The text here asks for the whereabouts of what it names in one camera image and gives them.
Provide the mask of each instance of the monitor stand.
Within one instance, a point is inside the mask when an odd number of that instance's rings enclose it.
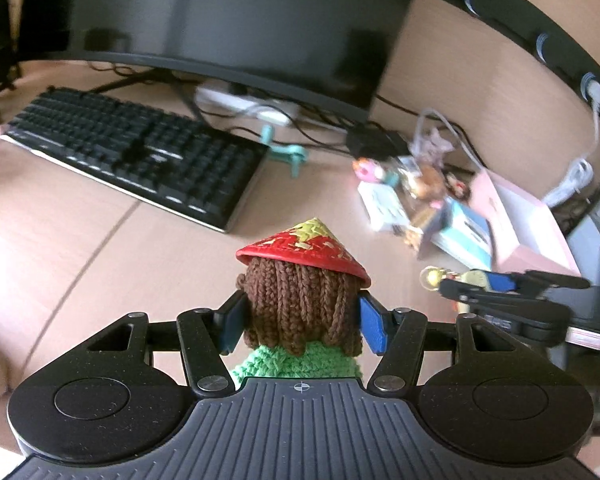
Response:
[[[193,101],[193,99],[187,94],[182,81],[177,78],[173,72],[171,72],[171,70],[167,70],[166,68],[152,68],[151,70],[145,70],[144,72],[131,74],[130,76],[119,79],[118,81],[113,81],[106,85],[93,88],[91,89],[91,92],[94,94],[103,94],[104,92],[109,92],[118,88],[125,88],[138,83],[145,83],[147,81],[165,83],[169,85],[180,98],[180,100],[185,104],[185,106],[191,111],[193,116],[198,121],[206,123],[206,119],[202,115],[200,108],[198,108],[198,106],[195,104],[195,101]]]

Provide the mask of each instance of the power strip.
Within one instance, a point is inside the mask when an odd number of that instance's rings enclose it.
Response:
[[[294,120],[297,120],[301,113],[300,105],[289,101],[258,99],[250,95],[233,95],[229,83],[218,79],[209,79],[198,86],[195,90],[195,100],[199,104],[212,104],[232,112],[242,112],[251,108],[253,111],[245,113],[245,116],[257,117],[267,123],[279,124],[280,126],[289,126],[291,124],[289,117],[277,110],[266,108],[266,106],[272,105],[280,108]]]

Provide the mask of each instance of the blue gripper pad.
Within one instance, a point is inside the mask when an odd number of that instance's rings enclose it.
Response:
[[[213,321],[220,328],[218,351],[221,354],[230,354],[235,350],[244,332],[248,310],[249,298],[237,290],[216,312]]]
[[[485,272],[485,274],[493,292],[511,292],[517,288],[515,282],[507,274],[498,272]]]
[[[371,352],[384,355],[395,335],[392,314],[366,291],[358,296],[360,305],[360,329]]]

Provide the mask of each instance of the black keyboard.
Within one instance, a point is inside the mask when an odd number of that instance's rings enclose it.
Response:
[[[40,94],[7,138],[222,232],[268,152],[188,117],[70,88]]]

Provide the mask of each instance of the teal clip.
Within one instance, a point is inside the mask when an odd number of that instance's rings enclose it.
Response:
[[[281,160],[291,164],[291,178],[300,176],[300,165],[304,164],[307,159],[307,151],[297,144],[289,144],[288,146],[272,146],[275,130],[270,124],[266,124],[262,128],[260,134],[260,142],[267,145],[270,149],[269,156],[273,160]]]

